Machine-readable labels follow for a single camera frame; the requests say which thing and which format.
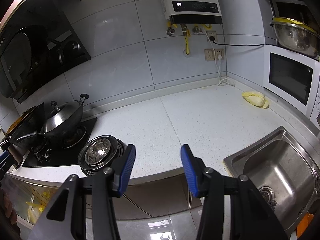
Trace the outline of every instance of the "finger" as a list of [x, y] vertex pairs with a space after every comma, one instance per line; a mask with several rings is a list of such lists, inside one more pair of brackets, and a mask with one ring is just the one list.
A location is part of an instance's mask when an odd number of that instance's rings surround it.
[[10, 222], [11, 224], [15, 224], [17, 222], [17, 213], [14, 209], [12, 209], [12, 213], [11, 213], [11, 216], [10, 216]]
[[7, 210], [5, 211], [5, 216], [7, 218], [9, 218], [11, 215], [11, 212], [12, 212], [12, 204], [11, 204], [11, 202], [9, 202], [9, 206], [8, 206]]
[[4, 192], [4, 191], [3, 191], [3, 193], [4, 193], [4, 195], [3, 195], [4, 207], [5, 207], [5, 208], [8, 208], [8, 207], [9, 207], [10, 200], [9, 200], [9, 197], [8, 197], [7, 193]]

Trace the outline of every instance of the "sink rim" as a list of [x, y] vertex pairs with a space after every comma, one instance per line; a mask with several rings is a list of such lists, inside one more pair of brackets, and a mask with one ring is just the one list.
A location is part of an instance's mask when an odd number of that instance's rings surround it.
[[270, 134], [266, 135], [262, 139], [258, 140], [257, 142], [251, 144], [250, 146], [236, 152], [235, 154], [232, 154], [226, 158], [223, 159], [223, 162], [225, 166], [228, 168], [230, 173], [233, 177], [238, 177], [244, 172], [244, 166], [247, 162], [247, 160], [256, 154], [258, 151], [260, 151], [262, 148], [266, 147], [268, 144], [272, 143], [276, 140], [283, 140], [287, 142], [291, 147], [293, 147], [298, 155], [305, 161], [305, 163], [310, 168], [310, 171], [313, 175], [315, 185], [313, 193], [306, 204], [303, 211], [300, 213], [300, 215], [295, 219], [295, 221], [292, 223], [291, 226], [288, 228], [285, 228], [285, 231], [287, 234], [290, 234], [291, 231], [293, 231], [297, 224], [300, 222], [302, 217], [305, 215], [305, 213], [309, 210], [312, 203], [320, 198], [320, 170], [318, 166], [316, 165], [313, 158], [308, 154], [308, 152], [304, 149], [304, 147], [283, 127], [280, 126], [277, 129], [275, 129]]

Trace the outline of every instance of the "blue gripper pad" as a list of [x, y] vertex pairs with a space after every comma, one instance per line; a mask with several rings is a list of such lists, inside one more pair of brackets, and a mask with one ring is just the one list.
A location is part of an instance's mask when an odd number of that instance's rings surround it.
[[111, 165], [115, 170], [112, 190], [118, 197], [122, 196], [127, 189], [135, 159], [136, 147], [129, 144], [123, 156], [115, 159]]
[[199, 185], [197, 182], [197, 176], [201, 176], [202, 174], [199, 174], [197, 171], [197, 163], [188, 144], [184, 144], [181, 146], [180, 157], [184, 173], [187, 178], [189, 190], [194, 197], [199, 197]]

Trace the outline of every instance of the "white water heater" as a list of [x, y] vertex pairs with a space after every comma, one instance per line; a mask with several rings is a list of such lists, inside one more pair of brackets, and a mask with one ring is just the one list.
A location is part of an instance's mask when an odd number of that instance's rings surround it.
[[222, 24], [218, 0], [161, 0], [171, 24]]

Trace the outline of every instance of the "white speckled countertop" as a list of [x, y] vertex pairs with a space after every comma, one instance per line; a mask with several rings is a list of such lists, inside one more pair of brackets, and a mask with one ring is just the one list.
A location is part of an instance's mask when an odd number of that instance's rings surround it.
[[[308, 141], [271, 109], [247, 103], [242, 91], [217, 85], [188, 90], [114, 109], [98, 117], [90, 139], [111, 134], [136, 146], [131, 184], [182, 173], [180, 146], [189, 144], [193, 154], [223, 175], [225, 157], [285, 127], [314, 156]], [[14, 177], [48, 186], [60, 185], [70, 174], [83, 177], [78, 165], [19, 168]]]

